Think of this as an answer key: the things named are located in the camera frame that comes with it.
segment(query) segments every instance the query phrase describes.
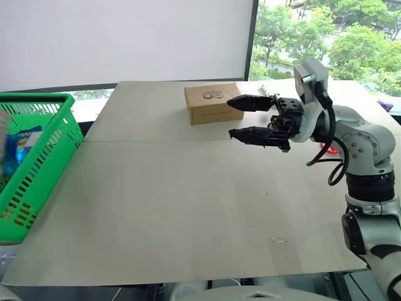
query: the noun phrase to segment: whiteboard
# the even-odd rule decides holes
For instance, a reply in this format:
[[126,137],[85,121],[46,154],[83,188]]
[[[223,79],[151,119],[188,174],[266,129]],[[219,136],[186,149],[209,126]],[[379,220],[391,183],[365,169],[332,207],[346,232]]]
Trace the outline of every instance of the whiteboard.
[[0,91],[242,78],[253,2],[0,1]]

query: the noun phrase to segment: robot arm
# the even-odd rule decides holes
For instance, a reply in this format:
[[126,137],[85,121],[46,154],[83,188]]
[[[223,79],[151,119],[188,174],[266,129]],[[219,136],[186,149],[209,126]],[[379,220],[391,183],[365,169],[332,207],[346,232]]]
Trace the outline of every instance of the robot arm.
[[[390,300],[401,300],[401,209],[390,160],[395,139],[387,128],[367,122],[353,109],[332,105],[327,70],[316,59],[296,66],[294,74],[301,102],[279,95],[243,95],[228,101],[246,111],[267,111],[275,105],[279,113],[266,128],[230,130],[230,137],[246,144],[277,146],[283,152],[290,150],[289,140],[324,142],[325,147],[306,165],[341,161],[328,183],[334,185],[346,175],[345,243],[368,263],[382,292]],[[332,144],[341,159],[321,159]]]

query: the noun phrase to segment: cardboard box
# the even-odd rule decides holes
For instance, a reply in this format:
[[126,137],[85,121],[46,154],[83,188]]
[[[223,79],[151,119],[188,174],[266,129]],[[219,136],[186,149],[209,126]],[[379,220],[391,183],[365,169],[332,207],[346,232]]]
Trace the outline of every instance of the cardboard box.
[[185,87],[184,92],[191,125],[237,120],[244,117],[243,111],[236,110],[226,103],[241,94],[235,83]]

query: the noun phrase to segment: blue package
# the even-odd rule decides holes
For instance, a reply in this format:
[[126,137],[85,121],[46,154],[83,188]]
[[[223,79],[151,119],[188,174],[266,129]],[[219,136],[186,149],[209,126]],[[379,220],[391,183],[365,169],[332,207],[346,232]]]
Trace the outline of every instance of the blue package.
[[3,159],[3,179],[10,180],[18,166],[28,155],[28,149],[25,148],[25,143],[33,132],[42,131],[42,126],[38,125],[29,130],[22,130],[14,135],[6,137],[6,147],[4,149]]

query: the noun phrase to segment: tree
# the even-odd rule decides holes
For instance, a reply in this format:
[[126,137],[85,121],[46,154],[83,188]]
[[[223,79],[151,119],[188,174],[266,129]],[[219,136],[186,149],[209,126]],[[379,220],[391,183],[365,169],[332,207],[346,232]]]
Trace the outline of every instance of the tree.
[[343,17],[343,24],[359,22],[371,27],[381,24],[388,15],[386,4],[382,0],[341,0],[337,12]]
[[276,6],[269,10],[264,3],[259,3],[256,19],[255,42],[260,45],[266,60],[266,67],[270,56],[280,49],[283,37],[288,32],[291,22],[290,10],[282,6]]
[[311,56],[321,60],[328,52],[324,38],[334,32],[335,25],[330,8],[314,9],[310,22],[302,20],[291,24],[286,37],[286,50],[290,57],[295,59],[295,64]]
[[284,65],[284,66],[287,66],[287,67],[293,67],[294,68],[293,60],[286,59],[286,58],[281,58],[277,53],[275,53],[274,55],[270,56],[269,63],[271,64],[271,68],[274,68],[275,64],[280,64],[280,65]]
[[321,8],[322,6],[326,6],[330,8],[331,11],[335,11],[338,2],[340,2],[340,0],[311,0],[310,8]]
[[112,94],[113,89],[101,89],[101,90],[83,90],[83,91],[72,91],[70,92],[75,100],[86,100],[86,99],[101,99],[108,98]]
[[380,20],[381,24],[383,25],[383,31],[388,36],[392,36],[398,30],[399,21],[397,20],[400,16],[401,16],[401,11],[393,11],[393,12],[389,11],[387,15]]
[[275,69],[275,70],[270,71],[269,77],[274,80],[282,80],[285,78],[293,78],[294,76],[292,75],[292,73],[290,71],[281,72],[281,71],[278,71],[277,69]]
[[401,42],[387,41],[383,33],[354,24],[331,49],[331,75],[339,80],[373,82],[377,90],[396,96],[401,89]]
[[252,47],[252,57],[257,60],[260,60],[260,59],[264,59],[265,56],[266,56],[266,54],[264,53],[263,47],[254,44]]
[[261,66],[256,61],[251,61],[251,66],[249,68],[249,80],[268,80],[269,70]]
[[381,72],[374,81],[379,91],[391,96],[401,97],[401,73]]

